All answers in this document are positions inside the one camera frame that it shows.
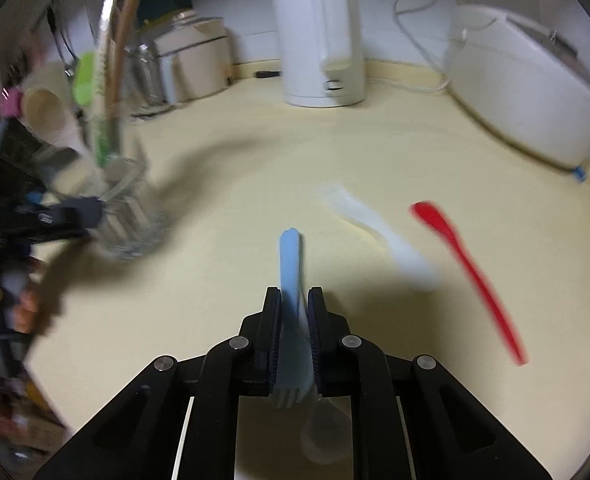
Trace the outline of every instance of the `yellow countertop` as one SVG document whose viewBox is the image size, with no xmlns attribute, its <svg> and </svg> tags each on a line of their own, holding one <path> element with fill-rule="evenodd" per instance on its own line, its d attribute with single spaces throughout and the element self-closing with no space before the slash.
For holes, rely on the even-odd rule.
<svg viewBox="0 0 590 480">
<path fill-rule="evenodd" d="M 322 286 L 329 310 L 354 333 L 403 358 L 435 356 L 556 480 L 582 464 L 590 453 L 590 187 L 489 135 L 449 95 L 385 84 L 369 85 L 353 107 L 309 109 L 282 102 L 280 79 L 243 80 L 133 127 L 171 216 L 166 243 L 126 264 L 79 244 L 38 251 L 52 262 L 44 302 L 54 315 L 27 365 L 72 430 L 153 358 L 194 357 L 235 335 L 278 285 L 278 238 L 296 227 L 304 286 Z M 320 186 L 334 182 L 439 270 L 435 293 L 411 293 L 385 248 L 324 205 Z M 458 226 L 520 330 L 527 365 L 514 365 L 450 251 L 408 212 L 419 200 L 438 203 Z M 253 410 L 270 419 L 268 405 L 247 402 L 242 418 L 255 420 Z M 297 427 L 302 414 L 279 412 L 278 426 L 240 435 L 274 442 L 271 431 Z M 296 455 L 298 436 L 287 438 Z M 303 478 L 280 469 L 276 446 L 266 446 L 277 473 L 249 458 L 261 448 L 241 443 L 240 478 Z M 294 463 L 308 478 L 350 478 L 345 463 L 322 472 Z"/>
</svg>

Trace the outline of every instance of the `human hand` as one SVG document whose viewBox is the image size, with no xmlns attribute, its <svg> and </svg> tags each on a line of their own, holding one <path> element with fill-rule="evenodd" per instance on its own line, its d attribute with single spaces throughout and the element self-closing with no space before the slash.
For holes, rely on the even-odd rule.
<svg viewBox="0 0 590 480">
<path fill-rule="evenodd" d="M 33 270 L 37 270 L 40 266 L 38 260 L 31 262 Z M 2 299 L 2 291 L 0 290 L 0 300 Z M 35 325 L 35 318 L 39 311 L 39 301 L 37 293 L 35 292 L 35 283 L 29 280 L 28 285 L 19 296 L 19 302 L 12 308 L 12 324 L 13 329 L 23 334 L 29 334 L 33 331 Z"/>
</svg>

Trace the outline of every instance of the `pink utensil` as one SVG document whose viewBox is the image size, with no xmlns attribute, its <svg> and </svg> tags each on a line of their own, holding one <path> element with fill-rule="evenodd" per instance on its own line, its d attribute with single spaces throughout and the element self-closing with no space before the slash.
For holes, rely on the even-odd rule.
<svg viewBox="0 0 590 480">
<path fill-rule="evenodd" d="M 499 298 L 492 290 L 488 279 L 483 276 L 475 263 L 468 256 L 466 249 L 446 216 L 431 202 L 418 202 L 411 206 L 412 213 L 419 220 L 432 228 L 437 234 L 446 241 L 450 249 L 455 254 L 457 260 L 467 272 L 470 280 L 475 284 L 481 298 L 486 303 L 492 318 L 494 319 L 497 329 L 504 338 L 504 342 L 513 355 L 518 365 L 526 364 L 528 361 L 526 352 L 520 342 L 516 329 L 512 326 L 510 317 L 500 303 Z"/>
</svg>

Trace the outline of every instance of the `white electric kettle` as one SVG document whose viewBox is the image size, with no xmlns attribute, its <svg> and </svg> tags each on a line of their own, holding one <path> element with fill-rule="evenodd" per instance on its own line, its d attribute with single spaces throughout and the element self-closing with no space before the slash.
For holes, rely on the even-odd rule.
<svg viewBox="0 0 590 480">
<path fill-rule="evenodd" d="M 284 100 L 333 107 L 364 99 L 357 0 L 272 0 Z"/>
</svg>

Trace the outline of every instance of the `light blue plastic fork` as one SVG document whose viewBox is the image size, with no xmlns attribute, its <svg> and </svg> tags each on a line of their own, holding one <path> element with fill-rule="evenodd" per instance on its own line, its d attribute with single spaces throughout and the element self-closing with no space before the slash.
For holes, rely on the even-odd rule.
<svg viewBox="0 0 590 480">
<path fill-rule="evenodd" d="M 300 237 L 296 229 L 280 237 L 281 336 L 272 398 L 278 408 L 301 402 L 313 385 L 310 341 L 300 329 L 305 306 L 299 288 Z"/>
</svg>

